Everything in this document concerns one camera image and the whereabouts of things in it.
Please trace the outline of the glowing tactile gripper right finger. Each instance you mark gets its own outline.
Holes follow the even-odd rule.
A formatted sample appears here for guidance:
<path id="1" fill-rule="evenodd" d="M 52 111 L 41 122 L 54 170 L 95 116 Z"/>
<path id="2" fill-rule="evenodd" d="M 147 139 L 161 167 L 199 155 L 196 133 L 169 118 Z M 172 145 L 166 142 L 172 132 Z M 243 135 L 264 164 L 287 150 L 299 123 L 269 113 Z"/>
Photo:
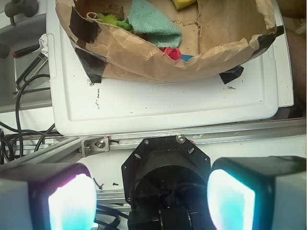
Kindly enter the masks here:
<path id="1" fill-rule="evenodd" d="M 218 158 L 209 175 L 207 201 L 218 230 L 305 230 L 307 160 Z"/>

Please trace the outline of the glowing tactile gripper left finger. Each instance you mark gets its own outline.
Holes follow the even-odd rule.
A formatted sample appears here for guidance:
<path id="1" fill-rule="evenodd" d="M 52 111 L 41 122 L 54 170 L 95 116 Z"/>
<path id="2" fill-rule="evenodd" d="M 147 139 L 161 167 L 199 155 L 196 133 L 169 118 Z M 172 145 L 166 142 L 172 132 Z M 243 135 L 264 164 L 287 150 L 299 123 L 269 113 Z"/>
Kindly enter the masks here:
<path id="1" fill-rule="evenodd" d="M 0 172 L 2 230 L 90 230 L 96 188 L 82 163 L 23 164 Z"/>

